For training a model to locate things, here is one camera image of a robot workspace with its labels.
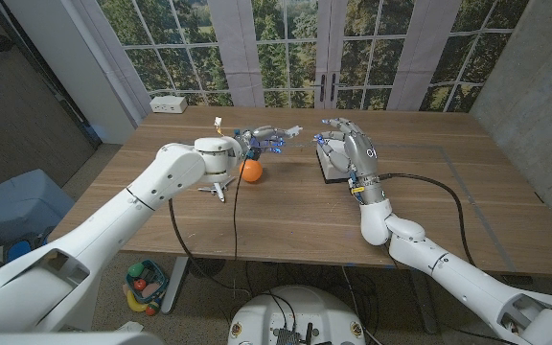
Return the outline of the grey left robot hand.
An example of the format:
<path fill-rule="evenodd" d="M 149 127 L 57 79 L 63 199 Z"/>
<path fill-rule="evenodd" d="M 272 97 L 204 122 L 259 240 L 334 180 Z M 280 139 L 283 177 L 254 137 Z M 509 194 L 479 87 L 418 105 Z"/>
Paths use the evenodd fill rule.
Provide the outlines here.
<path fill-rule="evenodd" d="M 281 153 L 285 139 L 290 137 L 287 130 L 273 126 L 236 130 L 234 135 L 245 155 L 255 160 L 264 152 Z"/>

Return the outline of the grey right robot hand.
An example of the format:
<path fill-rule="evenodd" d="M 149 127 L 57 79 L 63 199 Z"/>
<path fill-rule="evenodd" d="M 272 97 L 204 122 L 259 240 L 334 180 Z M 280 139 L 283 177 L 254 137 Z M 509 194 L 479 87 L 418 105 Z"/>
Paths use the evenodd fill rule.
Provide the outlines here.
<path fill-rule="evenodd" d="M 371 139 L 354 122 L 345 118 L 323 119 L 335 130 L 316 134 L 318 147 L 341 173 L 349 175 L 351 192 L 363 205 L 385 200 L 378 174 L 378 155 Z"/>

